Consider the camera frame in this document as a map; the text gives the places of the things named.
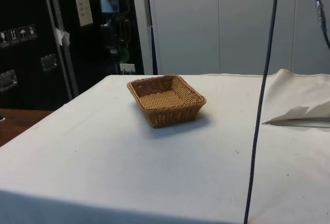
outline wicker basket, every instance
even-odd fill
[[[127,84],[153,128],[194,120],[206,99],[176,75],[151,77]]]

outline white tablecloth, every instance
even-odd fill
[[[292,108],[272,106],[288,75],[264,122]],[[261,78],[184,76],[207,104],[153,129],[126,88],[144,77],[106,77],[0,148],[0,223],[243,222]],[[295,89],[330,82],[307,78]],[[329,166],[329,129],[261,125],[251,223],[330,223]]]

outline sticker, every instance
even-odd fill
[[[37,38],[36,27],[33,24],[27,26],[27,34],[29,35],[30,39],[36,39]]]
[[[24,42],[24,41],[28,41],[29,40],[29,36],[27,35],[27,29],[26,27],[19,27],[18,28],[18,32],[19,32],[19,36],[20,36],[20,41]]]
[[[0,48],[10,46],[7,31],[0,32]]]
[[[8,30],[8,34],[9,34],[10,44],[14,45],[20,42],[19,34],[17,33],[16,29]]]

